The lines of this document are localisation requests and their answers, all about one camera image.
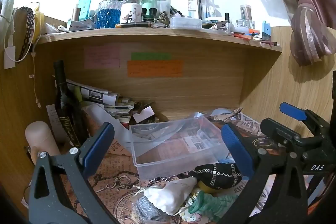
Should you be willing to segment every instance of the metal bolt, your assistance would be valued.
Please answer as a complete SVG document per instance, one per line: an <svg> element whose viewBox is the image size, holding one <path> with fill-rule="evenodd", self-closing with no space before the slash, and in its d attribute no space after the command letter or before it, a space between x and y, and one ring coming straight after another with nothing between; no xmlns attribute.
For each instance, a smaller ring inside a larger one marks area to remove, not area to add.
<svg viewBox="0 0 336 224"><path fill-rule="evenodd" d="M267 151L266 151L266 149L264 149L264 148L259 148L259 149L258 149L258 153L259 153L260 155L265 155L265 154L267 153Z"/></svg>
<svg viewBox="0 0 336 224"><path fill-rule="evenodd" d="M40 153L40 158L43 159L46 155L47 155L47 153L43 151L43 152Z"/></svg>
<svg viewBox="0 0 336 224"><path fill-rule="evenodd" d="M296 156L297 156L295 152L290 152L289 155L290 155L290 157L293 158L293 159L295 159Z"/></svg>
<svg viewBox="0 0 336 224"><path fill-rule="evenodd" d="M70 152L71 155L74 155L74 154L76 154L76 153L78 152L78 148L73 147L73 148L71 148L71 149L69 150L69 152Z"/></svg>

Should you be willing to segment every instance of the black bottle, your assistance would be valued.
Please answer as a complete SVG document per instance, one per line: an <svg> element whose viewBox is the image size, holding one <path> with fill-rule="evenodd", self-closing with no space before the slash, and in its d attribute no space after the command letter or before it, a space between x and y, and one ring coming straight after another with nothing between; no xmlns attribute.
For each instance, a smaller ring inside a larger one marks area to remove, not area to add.
<svg viewBox="0 0 336 224"><path fill-rule="evenodd" d="M80 103L73 92L68 88L63 60L54 62L54 69L57 84L56 112L70 139L70 144L80 147L89 137Z"/></svg>

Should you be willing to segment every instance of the white card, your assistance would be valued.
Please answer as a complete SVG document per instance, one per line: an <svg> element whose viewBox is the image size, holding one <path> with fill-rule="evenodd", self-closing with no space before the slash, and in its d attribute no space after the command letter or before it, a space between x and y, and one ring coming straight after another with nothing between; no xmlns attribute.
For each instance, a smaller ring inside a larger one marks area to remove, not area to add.
<svg viewBox="0 0 336 224"><path fill-rule="evenodd" d="M4 55L5 55L4 60L3 60L4 61L4 68L5 69L14 68L15 67L15 62L10 60L10 58L15 60L15 46L7 47L6 52L4 52Z"/></svg>
<svg viewBox="0 0 336 224"><path fill-rule="evenodd" d="M151 106L149 106L149 107L144 108L142 112L140 112L140 114L138 113L133 114L133 117L136 122L141 122L153 115L154 115L154 111L152 110Z"/></svg>

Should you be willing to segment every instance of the white cloth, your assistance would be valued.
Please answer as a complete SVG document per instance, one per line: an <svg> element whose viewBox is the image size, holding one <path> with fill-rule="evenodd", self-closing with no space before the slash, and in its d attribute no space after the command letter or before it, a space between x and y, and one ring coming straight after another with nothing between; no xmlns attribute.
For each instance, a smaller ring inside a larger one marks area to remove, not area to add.
<svg viewBox="0 0 336 224"><path fill-rule="evenodd" d="M169 181L165 187L151 186L144 192L144 196L161 211L172 216L175 214L192 189L197 183L197 179L189 177L180 180Z"/></svg>
<svg viewBox="0 0 336 224"><path fill-rule="evenodd" d="M0 42L3 42L7 31L10 31L10 35L14 33L14 20L12 17L14 0L0 0L1 11L0 14L5 17L0 17Z"/></svg>

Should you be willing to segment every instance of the wooden shelf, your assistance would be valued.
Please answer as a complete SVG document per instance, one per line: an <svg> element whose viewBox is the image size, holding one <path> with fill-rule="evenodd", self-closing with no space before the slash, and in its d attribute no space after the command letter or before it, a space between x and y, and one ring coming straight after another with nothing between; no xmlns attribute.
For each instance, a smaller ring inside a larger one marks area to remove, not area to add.
<svg viewBox="0 0 336 224"><path fill-rule="evenodd" d="M39 44L61 40L71 40L78 38L89 37L106 37L106 36L168 36L168 37L186 37L196 38L192 40L195 43L204 43L204 40L211 40L212 42L225 44L234 47L252 47L263 48L273 51L282 52L281 47L270 46L268 44L256 40L244 40L233 36L225 36L216 30L201 29L196 30L182 30L182 29L152 29L152 28L114 28L114 29L95 29L68 33L58 33L42 36Z"/></svg>

